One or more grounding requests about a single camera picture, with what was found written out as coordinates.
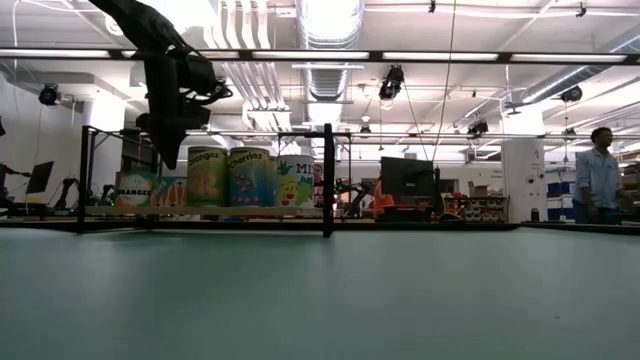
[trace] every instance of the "ceiling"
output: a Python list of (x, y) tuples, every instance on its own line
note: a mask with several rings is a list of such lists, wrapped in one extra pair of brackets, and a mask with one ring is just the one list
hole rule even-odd
[[(51, 7), (66, 9), (62, 1), (38, 0)], [(441, 50), (448, 51), (451, 41), (453, 15), (452, 0), (438, 0), (434, 14), (425, 11), (428, 1), (415, 2), (409, 9), (407, 0), (367, 0), (364, 22), (358, 47), (366, 50)], [(509, 14), (535, 14), (549, 0), (460, 0), (457, 9), (487, 12), (506, 16)], [(578, 1), (554, 1), (547, 14), (577, 13)], [(87, 1), (73, 2), (78, 9), (95, 9)], [(291, 12), (294, 1), (269, 1), (273, 10), (269, 15), (269, 37), (276, 48), (298, 48), (297, 22)], [(617, 12), (640, 15), (637, 0), (589, 0), (588, 12)], [(0, 46), (13, 46), (12, 1), (0, 2)], [(20, 46), (32, 47), (132, 47), (124, 37), (111, 35), (104, 26), (104, 15), (87, 12), (79, 16), (72, 12), (58, 12), (21, 3), (16, 7), (16, 33)], [(504, 19), (455, 16), (453, 49), (458, 51), (540, 51), (540, 52), (594, 52), (620, 34), (638, 26), (637, 16), (571, 16), (538, 19)], [(202, 29), (194, 27), (183, 36), (194, 47), (205, 48)], [(128, 100), (128, 120), (146, 110), (144, 91), (139, 86), (130, 86), (130, 72), (134, 62), (115, 61), (20, 61), (20, 70), (47, 73), (89, 73), (117, 90)], [(218, 75), (225, 75), (219, 64)], [(375, 99), (377, 85), (387, 71), (385, 64), (366, 64), (363, 70), (352, 72), (345, 105), (340, 122), (342, 130), (358, 131), (361, 117), (371, 117), (372, 130), (377, 132), (407, 132), (420, 130), (436, 132), (442, 122), (446, 132), (460, 130), (472, 119), (464, 116), (483, 103), (487, 97), (506, 89), (526, 89), (558, 71), (561, 66), (512, 65), (508, 69), (498, 65), (452, 65), (404, 64), (407, 87), (394, 100), (391, 110), (381, 110)], [(276, 72), (285, 97), (291, 108), (291, 122), (300, 125), (306, 119), (304, 81), (300, 71), (292, 70), (291, 63), (277, 63)], [(565, 120), (561, 101), (546, 101), (545, 126), (547, 131), (561, 131), (565, 124), (571, 125), (594, 118), (637, 101), (640, 91), (640, 67), (617, 67), (581, 84), (584, 90), (583, 103), (571, 105)], [(626, 87), (607, 96), (597, 97), (611, 88), (630, 82)], [(366, 85), (361, 91), (358, 85)], [(445, 85), (450, 91), (446, 104)], [(239, 95), (219, 101), (211, 106), (213, 120), (221, 120), (220, 129), (242, 129), (240, 120), (244, 101)], [(610, 121), (616, 128), (640, 126), (640, 114), (628, 113)], [(482, 114), (491, 131), (499, 130), (500, 113), (489, 111)]]

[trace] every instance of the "shelf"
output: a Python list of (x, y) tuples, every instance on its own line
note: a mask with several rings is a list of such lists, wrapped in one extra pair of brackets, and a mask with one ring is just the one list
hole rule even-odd
[(266, 207), (114, 207), (87, 206), (87, 215), (219, 215), (219, 216), (322, 216), (322, 209)]

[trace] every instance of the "man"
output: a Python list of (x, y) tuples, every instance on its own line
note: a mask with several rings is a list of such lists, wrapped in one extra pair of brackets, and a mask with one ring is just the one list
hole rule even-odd
[(618, 198), (633, 202), (624, 191), (618, 162), (609, 153), (611, 129), (601, 127), (591, 133), (595, 147), (576, 155), (576, 191), (573, 210), (577, 224), (616, 225)]

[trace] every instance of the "ventilation duct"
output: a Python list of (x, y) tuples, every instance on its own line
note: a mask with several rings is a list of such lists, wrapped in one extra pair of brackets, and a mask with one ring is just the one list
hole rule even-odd
[[(640, 27), (636, 26), (625, 34), (610, 41), (600, 50), (610, 53), (640, 52), (639, 34)], [(522, 101), (528, 103), (540, 102), (567, 91), (579, 83), (601, 74), (610, 68), (612, 68), (610, 65), (590, 65), (582, 67), (572, 66), (527, 89), (522, 94)]]
[[(360, 37), (364, 0), (296, 0), (301, 47), (313, 50), (354, 49)], [(332, 102), (344, 99), (349, 83), (348, 70), (305, 70), (310, 100)], [(314, 123), (340, 119), (340, 104), (309, 104)]]

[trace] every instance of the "table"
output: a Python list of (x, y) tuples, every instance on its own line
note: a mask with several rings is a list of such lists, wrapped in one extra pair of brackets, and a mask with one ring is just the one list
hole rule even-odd
[(0, 359), (638, 359), (640, 239), (0, 229)]

